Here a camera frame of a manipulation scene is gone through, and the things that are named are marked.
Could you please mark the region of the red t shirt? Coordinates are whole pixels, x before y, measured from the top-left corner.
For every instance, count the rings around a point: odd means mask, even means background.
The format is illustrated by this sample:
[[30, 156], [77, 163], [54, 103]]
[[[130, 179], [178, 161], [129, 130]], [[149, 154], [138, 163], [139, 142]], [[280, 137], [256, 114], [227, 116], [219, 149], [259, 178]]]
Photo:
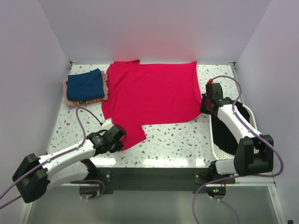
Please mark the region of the red t shirt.
[[107, 69], [104, 117], [126, 131], [123, 150], [146, 139], [143, 125], [184, 123], [200, 114], [197, 62], [114, 62]]

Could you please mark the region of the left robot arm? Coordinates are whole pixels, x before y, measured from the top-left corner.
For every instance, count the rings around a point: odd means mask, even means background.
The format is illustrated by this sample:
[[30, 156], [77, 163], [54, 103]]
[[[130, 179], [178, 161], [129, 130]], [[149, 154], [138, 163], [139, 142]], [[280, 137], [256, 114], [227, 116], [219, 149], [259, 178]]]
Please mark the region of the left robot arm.
[[23, 201], [31, 203], [42, 197], [47, 188], [54, 184], [54, 175], [77, 162], [121, 150], [126, 137], [127, 134], [121, 126], [103, 125], [99, 131], [89, 135], [85, 133], [81, 142], [59, 152], [40, 157], [35, 154], [27, 155], [12, 180]]

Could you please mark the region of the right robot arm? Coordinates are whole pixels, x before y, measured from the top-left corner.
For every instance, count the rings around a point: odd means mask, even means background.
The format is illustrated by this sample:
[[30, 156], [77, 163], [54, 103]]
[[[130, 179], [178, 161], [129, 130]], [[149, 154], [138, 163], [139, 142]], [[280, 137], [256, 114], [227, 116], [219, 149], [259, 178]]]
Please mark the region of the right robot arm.
[[209, 80], [202, 95], [201, 113], [210, 115], [211, 137], [214, 144], [232, 159], [213, 161], [202, 177], [219, 183], [230, 175], [268, 176], [272, 173], [273, 138], [263, 135], [243, 116], [229, 97], [223, 96], [220, 83]]

